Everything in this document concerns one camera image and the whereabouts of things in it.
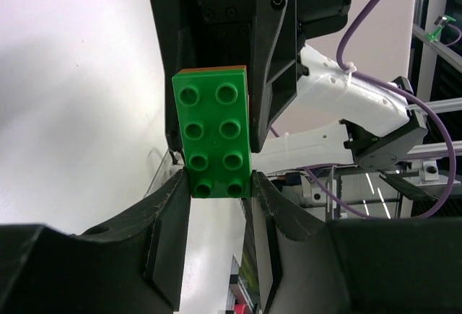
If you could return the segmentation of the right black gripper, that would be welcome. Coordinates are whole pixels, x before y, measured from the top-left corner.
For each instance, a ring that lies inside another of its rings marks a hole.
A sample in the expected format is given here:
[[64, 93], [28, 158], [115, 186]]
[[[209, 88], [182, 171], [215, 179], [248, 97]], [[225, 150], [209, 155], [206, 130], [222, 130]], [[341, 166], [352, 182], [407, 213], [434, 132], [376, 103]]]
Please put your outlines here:
[[297, 33], [305, 39], [340, 31], [352, 0], [150, 0], [165, 74], [165, 137], [183, 153], [172, 78], [199, 66], [201, 27], [250, 23], [250, 149], [263, 149], [272, 123], [295, 97]]

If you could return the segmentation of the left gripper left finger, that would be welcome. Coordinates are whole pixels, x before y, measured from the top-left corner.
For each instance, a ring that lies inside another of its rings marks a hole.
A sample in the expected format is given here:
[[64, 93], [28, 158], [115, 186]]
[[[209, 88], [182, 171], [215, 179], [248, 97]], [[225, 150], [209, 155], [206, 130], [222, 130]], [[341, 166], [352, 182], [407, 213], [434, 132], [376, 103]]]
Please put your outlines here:
[[180, 307], [191, 197], [177, 171], [81, 235], [1, 226], [3, 313], [173, 313]]

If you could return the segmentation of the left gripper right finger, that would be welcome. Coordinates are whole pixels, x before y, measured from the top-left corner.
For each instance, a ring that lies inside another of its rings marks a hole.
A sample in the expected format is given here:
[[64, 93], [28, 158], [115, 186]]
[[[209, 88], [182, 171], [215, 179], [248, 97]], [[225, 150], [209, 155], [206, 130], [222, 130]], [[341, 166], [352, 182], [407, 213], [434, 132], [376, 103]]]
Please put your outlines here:
[[459, 313], [461, 220], [324, 222], [252, 175], [265, 313]]

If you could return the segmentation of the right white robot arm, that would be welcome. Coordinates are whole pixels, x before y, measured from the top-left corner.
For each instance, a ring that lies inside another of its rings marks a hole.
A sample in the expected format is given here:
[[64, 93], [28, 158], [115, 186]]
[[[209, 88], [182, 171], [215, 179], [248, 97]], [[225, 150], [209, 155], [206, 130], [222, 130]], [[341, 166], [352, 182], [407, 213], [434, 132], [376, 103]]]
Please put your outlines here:
[[165, 75], [165, 137], [191, 180], [324, 163], [381, 170], [423, 140], [403, 77], [371, 84], [308, 41], [351, 0], [150, 0]]

